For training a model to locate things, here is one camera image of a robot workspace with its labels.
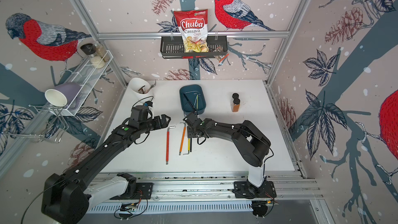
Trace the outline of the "orange handled hex key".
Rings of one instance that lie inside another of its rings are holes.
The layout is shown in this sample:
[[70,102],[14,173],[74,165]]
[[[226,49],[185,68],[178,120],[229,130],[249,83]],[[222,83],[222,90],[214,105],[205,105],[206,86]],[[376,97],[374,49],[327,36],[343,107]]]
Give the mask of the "orange handled hex key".
[[182,136],[181,136],[181,142],[180,142],[180,147],[179,147],[179,156],[182,155],[182,149],[183,149],[183,142],[184,142],[184,137],[185,137],[185,133],[186,133],[186,123],[185,122],[180,122],[180,124],[183,125],[183,132],[182,132]]

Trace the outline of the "red handled hex key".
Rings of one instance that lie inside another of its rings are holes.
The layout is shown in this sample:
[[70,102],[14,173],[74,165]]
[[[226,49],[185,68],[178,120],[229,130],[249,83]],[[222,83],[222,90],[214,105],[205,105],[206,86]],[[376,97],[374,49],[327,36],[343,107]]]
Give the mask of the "red handled hex key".
[[166,165],[169,164],[169,150],[170,150],[170,129],[176,128],[176,126],[170,126],[167,128],[166,132]]

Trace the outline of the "thin black hex key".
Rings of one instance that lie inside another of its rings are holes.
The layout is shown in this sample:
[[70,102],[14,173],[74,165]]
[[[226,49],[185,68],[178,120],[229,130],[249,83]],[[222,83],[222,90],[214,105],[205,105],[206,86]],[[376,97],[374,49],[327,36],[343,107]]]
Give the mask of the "thin black hex key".
[[185,93],[183,93],[183,96],[185,97],[185,99],[187,100],[187,102],[189,103],[189,105],[192,108],[192,111],[194,112],[195,115],[198,114],[197,110],[195,109],[194,105],[192,104],[192,102],[189,100],[189,98],[187,97],[187,95]]

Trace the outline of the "yellow handled hex key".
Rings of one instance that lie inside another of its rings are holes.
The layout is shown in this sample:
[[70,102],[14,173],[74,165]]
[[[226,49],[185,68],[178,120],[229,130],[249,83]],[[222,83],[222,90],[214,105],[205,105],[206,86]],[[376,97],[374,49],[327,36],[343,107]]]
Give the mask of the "yellow handled hex key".
[[191,151],[191,139],[190,138],[188,138],[187,144],[188,144],[187,145],[187,153],[182,154],[183,156],[187,156],[190,154],[190,151]]

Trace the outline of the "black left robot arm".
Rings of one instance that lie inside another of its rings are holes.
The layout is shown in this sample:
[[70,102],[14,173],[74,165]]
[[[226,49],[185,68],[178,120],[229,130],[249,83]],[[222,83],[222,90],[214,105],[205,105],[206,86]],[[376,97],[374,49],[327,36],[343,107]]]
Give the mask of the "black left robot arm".
[[78,165],[62,175],[53,174],[45,181],[41,212],[61,224],[78,223],[93,199],[84,191],[97,174],[143,133],[167,128],[170,121],[171,117],[165,114],[141,122],[126,119],[111,132],[101,147]]

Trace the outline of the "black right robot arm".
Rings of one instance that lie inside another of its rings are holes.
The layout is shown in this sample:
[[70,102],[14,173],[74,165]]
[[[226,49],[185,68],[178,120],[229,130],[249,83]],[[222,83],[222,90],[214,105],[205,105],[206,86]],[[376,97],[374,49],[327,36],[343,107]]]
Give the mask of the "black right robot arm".
[[266,156],[271,151],[271,141],[249,120],[228,124],[210,118],[200,119],[190,113],[183,121],[196,138],[218,138],[232,142],[249,167],[248,183],[260,188],[265,176]]

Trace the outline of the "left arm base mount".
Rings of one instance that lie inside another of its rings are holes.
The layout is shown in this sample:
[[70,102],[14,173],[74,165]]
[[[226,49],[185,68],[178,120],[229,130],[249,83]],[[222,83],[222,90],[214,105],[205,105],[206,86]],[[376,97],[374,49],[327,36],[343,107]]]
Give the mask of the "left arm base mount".
[[123,178],[127,186],[122,194],[115,195],[111,200],[151,199],[154,183],[138,183],[137,178],[128,173],[118,173],[117,178]]

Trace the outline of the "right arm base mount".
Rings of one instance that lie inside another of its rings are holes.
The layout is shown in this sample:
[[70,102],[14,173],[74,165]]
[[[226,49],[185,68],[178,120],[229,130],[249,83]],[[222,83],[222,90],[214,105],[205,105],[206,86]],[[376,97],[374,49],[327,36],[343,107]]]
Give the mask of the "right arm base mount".
[[232,192],[236,198],[276,198],[276,190],[272,181],[265,180],[260,187],[256,187],[249,181],[235,181]]

